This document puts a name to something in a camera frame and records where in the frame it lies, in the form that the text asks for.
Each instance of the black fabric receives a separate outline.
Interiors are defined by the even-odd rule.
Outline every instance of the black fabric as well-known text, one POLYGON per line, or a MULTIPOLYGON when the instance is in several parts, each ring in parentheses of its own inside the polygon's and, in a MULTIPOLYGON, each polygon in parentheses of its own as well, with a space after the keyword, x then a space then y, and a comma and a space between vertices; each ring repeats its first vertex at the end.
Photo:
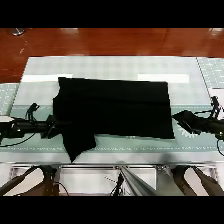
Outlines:
POLYGON ((96 147, 94 134, 174 138, 166 82, 59 78, 59 86, 53 113, 73 121, 61 130, 71 161, 96 147))

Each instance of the brown wooden surface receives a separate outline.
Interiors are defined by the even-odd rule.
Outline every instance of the brown wooden surface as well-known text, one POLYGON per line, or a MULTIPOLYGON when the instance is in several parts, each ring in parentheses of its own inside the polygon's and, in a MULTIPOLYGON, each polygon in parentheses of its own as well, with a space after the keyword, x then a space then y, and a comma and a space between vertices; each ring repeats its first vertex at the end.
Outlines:
POLYGON ((224 57, 222 28, 0 29, 0 82, 19 82, 29 56, 164 55, 224 57))

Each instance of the black cloth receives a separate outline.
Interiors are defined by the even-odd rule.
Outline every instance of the black cloth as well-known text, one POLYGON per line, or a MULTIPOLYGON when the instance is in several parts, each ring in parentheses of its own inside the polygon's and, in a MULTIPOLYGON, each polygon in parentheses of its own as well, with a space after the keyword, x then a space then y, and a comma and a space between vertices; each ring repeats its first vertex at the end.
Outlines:
POLYGON ((73 122, 61 130, 71 161, 96 147, 94 134, 174 138, 166 82, 58 81, 53 113, 58 120, 73 122))

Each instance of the wooden floor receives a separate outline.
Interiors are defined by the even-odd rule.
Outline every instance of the wooden floor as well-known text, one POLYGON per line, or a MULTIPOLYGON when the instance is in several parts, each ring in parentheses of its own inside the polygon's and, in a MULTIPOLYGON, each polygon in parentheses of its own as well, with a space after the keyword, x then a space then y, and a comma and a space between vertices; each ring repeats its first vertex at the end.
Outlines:
POLYGON ((19 82, 30 56, 164 55, 224 58, 223 28, 0 29, 0 82, 19 82))

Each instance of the table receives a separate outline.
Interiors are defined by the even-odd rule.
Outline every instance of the table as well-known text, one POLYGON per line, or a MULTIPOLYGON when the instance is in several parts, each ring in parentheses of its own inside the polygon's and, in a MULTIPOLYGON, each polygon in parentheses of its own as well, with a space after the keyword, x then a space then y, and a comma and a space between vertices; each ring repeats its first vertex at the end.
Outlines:
MULTIPOLYGON (((159 56, 63 56, 29 58, 10 115, 24 118, 28 107, 36 102, 38 120, 52 113, 52 99, 59 91, 57 77, 91 79, 142 80, 148 74, 188 75, 189 82, 169 83, 171 111, 209 110, 210 96, 203 78, 201 58, 159 56)), ((97 135, 97 147, 82 153, 77 164, 159 164, 221 162, 216 138, 207 133, 190 135, 173 120, 175 140, 97 135)), ((4 139, 12 144, 21 139, 4 139)), ((31 140, 0 149, 1 162, 69 163, 62 137, 31 140)))

